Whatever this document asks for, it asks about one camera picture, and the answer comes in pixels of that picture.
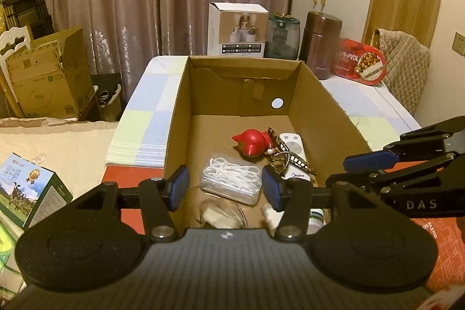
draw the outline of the clear plastic box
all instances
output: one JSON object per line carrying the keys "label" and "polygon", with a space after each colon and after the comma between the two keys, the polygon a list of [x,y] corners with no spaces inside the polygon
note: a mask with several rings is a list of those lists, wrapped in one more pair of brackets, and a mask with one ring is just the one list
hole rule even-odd
{"label": "clear plastic box", "polygon": [[227,155],[213,155],[201,173],[200,187],[206,192],[254,205],[260,194],[261,167]]}

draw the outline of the green box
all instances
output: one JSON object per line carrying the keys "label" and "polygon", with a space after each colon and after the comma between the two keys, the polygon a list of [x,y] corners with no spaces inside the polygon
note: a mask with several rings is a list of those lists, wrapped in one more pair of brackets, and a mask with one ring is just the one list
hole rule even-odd
{"label": "green box", "polygon": [[58,175],[11,154],[0,167],[0,210],[23,230],[70,203]]}

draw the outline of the table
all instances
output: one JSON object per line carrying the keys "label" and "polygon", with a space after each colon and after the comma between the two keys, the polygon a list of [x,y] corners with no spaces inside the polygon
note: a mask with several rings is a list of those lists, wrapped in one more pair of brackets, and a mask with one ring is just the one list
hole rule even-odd
{"label": "table", "polygon": [[380,150],[401,134],[420,128],[382,83],[367,86],[331,76],[321,84],[350,117],[371,150]]}

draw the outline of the food packaging label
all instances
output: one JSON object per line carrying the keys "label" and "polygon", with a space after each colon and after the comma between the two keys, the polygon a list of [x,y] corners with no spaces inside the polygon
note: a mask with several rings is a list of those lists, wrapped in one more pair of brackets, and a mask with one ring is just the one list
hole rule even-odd
{"label": "food packaging label", "polygon": [[386,60],[373,46],[342,39],[339,57],[332,63],[331,71],[355,82],[376,85],[386,74]]}

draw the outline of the red cat figurine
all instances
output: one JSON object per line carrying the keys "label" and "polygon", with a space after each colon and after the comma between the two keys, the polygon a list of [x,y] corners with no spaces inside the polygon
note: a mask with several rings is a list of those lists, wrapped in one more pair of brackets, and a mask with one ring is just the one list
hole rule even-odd
{"label": "red cat figurine", "polygon": [[232,139],[238,143],[238,150],[248,157],[258,157],[274,152],[274,143],[267,131],[248,129],[242,134],[233,136]]}

